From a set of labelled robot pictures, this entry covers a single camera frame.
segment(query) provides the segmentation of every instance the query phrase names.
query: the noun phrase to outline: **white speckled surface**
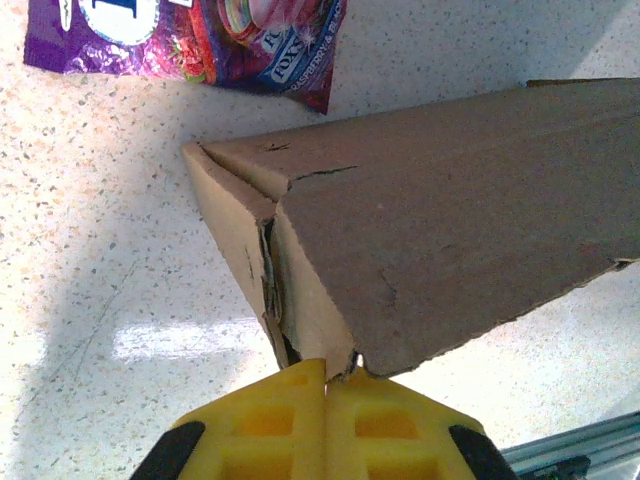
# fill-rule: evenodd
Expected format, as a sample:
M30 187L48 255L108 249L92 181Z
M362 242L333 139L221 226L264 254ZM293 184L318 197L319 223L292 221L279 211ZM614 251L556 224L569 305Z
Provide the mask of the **white speckled surface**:
M180 144L327 118L25 68L25 4L0 2L0 477L127 478L182 413L275 371ZM640 1L350 0L328 118L572 76L640 76ZM640 266L607 275L400 381L500 446L637 409L639 292Z

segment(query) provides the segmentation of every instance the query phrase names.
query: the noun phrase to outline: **purple candy bag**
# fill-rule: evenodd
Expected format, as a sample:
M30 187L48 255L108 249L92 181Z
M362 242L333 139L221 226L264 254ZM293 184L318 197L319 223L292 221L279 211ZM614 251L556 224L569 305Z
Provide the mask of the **purple candy bag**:
M27 65L280 93L327 113L346 0L29 0Z

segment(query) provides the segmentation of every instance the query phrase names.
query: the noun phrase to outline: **torn cardboard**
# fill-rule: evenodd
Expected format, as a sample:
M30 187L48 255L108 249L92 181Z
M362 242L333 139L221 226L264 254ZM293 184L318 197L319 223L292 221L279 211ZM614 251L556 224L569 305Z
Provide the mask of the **torn cardboard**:
M640 257L640 80L184 148L282 366L390 376Z

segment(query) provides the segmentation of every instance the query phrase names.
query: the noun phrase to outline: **cardboard box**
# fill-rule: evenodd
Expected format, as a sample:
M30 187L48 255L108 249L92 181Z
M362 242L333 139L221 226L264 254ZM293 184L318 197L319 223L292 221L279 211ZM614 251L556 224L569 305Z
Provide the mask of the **cardboard box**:
M387 377L640 257L640 80L190 144L280 365Z

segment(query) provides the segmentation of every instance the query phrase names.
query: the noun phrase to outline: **speckled countertop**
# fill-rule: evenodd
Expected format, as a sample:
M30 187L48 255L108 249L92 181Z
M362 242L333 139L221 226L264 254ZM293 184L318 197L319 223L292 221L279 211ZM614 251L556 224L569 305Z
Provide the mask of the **speckled countertop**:
M640 2L349 0L331 113L22 66L0 2L0 477L126 478L182 413L275 371L179 146L473 95L640 76ZM400 381L500 446L640 406L640 267Z

